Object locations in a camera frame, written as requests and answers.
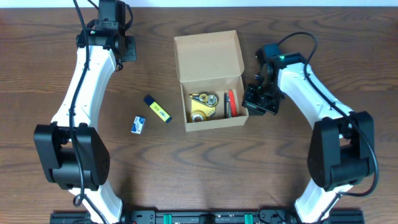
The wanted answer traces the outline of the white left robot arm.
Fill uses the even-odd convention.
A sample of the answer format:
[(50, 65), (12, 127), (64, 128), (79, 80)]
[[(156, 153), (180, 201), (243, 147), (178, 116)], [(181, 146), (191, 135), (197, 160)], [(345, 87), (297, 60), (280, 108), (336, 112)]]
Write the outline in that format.
[(100, 0), (97, 19), (76, 37), (76, 67), (67, 94), (50, 124), (39, 124), (34, 143), (48, 182), (73, 194), (76, 207), (88, 214), (67, 223), (130, 223), (131, 216), (109, 181), (110, 155), (98, 134), (106, 86), (125, 62), (136, 60), (133, 36), (126, 35), (131, 8), (123, 1)]

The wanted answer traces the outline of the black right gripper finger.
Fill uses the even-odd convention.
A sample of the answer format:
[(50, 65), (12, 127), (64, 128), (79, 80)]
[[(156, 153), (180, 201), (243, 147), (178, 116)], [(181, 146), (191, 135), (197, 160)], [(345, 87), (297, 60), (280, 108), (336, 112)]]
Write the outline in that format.
[(277, 114), (280, 100), (277, 98), (262, 98), (259, 100), (259, 111), (262, 113), (270, 112)]
[(249, 116), (262, 116), (266, 113), (264, 109), (261, 109), (256, 104), (256, 90), (256, 85), (248, 84), (244, 91), (242, 106), (248, 110)]

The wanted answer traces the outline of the yellow highlighter marker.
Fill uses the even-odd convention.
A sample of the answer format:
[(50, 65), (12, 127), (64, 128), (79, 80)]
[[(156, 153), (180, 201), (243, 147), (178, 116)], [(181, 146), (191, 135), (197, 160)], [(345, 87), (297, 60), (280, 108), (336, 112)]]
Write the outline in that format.
[(163, 107), (161, 107), (158, 102), (153, 99), (153, 97), (146, 95), (143, 100), (165, 123), (171, 122), (171, 115), (169, 115), (168, 112), (166, 112), (166, 110), (164, 110)]

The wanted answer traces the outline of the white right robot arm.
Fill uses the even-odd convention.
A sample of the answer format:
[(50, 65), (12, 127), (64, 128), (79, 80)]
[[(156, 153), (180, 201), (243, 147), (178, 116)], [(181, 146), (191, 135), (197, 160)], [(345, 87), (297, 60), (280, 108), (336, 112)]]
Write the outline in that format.
[(300, 53), (283, 54), (278, 43), (256, 52), (257, 84), (246, 88), (242, 105), (249, 115), (277, 114), (288, 96), (312, 127), (307, 165), (311, 179), (294, 209), (271, 223), (350, 223), (352, 215), (333, 217), (331, 209), (364, 178), (378, 175), (374, 153), (374, 121), (366, 112), (344, 105), (312, 72)]

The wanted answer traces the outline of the correction tape dispenser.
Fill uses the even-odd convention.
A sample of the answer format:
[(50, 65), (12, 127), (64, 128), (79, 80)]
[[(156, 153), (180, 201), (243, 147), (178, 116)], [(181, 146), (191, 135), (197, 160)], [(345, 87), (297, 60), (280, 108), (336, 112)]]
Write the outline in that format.
[(218, 104), (218, 97), (215, 94), (208, 94), (208, 93), (192, 93), (189, 97), (201, 103), (209, 108), (214, 108)]

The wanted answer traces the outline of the blue white staples box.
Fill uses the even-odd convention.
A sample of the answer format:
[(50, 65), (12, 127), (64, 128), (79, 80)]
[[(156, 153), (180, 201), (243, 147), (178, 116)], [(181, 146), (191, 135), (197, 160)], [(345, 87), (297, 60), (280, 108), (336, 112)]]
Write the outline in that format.
[(141, 134), (145, 121), (146, 121), (145, 117), (136, 116), (132, 124), (131, 132), (134, 134)]

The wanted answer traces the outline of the brown cardboard box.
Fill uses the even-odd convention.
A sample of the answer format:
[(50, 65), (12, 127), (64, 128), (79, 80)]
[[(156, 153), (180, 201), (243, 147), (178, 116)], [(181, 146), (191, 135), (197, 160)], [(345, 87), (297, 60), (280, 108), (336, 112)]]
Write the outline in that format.
[[(241, 105), (244, 95), (243, 56), (235, 30), (174, 38), (177, 78), (180, 82), (185, 130), (199, 131), (242, 126), (249, 115)], [(224, 117), (224, 93), (233, 90), (238, 116)], [(215, 94), (216, 113), (208, 121), (189, 122), (192, 93)]]

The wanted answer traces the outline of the yellow sticky note pad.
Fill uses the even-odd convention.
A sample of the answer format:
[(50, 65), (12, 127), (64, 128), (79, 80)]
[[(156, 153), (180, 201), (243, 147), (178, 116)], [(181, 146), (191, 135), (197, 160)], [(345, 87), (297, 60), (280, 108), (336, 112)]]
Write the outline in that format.
[(191, 112), (190, 115), (194, 112), (194, 111), (202, 111), (203, 113), (205, 113), (206, 115), (206, 121), (208, 121), (208, 119), (213, 116), (216, 113), (216, 109), (214, 108), (209, 108), (201, 103), (198, 103), (194, 100), (191, 100)]

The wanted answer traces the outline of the red black stapler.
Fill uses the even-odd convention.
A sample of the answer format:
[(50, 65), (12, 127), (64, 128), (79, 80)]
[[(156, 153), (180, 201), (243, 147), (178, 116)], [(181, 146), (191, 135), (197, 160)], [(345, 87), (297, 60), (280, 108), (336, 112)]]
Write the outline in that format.
[(233, 90), (224, 93), (224, 117), (234, 118), (238, 116), (238, 110), (234, 99)]

